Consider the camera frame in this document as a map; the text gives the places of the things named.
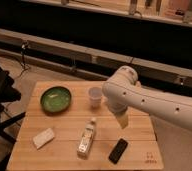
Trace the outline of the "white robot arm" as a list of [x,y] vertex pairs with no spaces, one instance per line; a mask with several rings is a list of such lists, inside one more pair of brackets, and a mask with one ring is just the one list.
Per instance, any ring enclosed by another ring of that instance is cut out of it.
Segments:
[[102,85],[108,109],[122,129],[128,126],[127,108],[134,107],[192,131],[192,97],[145,89],[137,81],[137,72],[122,66]]

